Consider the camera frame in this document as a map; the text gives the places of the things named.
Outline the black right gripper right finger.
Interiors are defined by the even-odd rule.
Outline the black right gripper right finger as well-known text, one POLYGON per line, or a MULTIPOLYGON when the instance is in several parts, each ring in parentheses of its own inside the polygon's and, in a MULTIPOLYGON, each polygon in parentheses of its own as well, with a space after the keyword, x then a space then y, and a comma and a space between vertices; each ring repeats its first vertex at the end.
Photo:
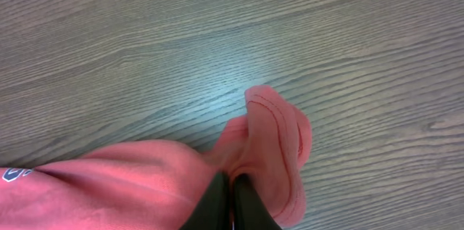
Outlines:
POLYGON ((233 182, 233 227, 235 230, 281 230, 246 174, 233 182))

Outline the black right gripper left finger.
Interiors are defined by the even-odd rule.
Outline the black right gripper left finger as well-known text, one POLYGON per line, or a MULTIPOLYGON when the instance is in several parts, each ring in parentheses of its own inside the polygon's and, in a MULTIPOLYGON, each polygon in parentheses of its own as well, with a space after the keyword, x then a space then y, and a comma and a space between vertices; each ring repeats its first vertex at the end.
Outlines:
POLYGON ((202 198, 180 230, 226 230, 231 228, 229 180, 216 173, 202 198))

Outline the red printed t-shirt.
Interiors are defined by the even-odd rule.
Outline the red printed t-shirt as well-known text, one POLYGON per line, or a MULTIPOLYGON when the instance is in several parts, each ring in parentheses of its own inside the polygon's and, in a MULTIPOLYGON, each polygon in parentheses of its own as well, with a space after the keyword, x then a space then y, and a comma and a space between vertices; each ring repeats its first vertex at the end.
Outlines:
POLYGON ((197 152, 168 140, 133 141, 33 169, 1 169, 3 229, 179 229, 216 173, 246 174, 280 227, 306 210, 300 170, 310 156, 306 115, 269 86, 246 90, 245 115, 197 152))

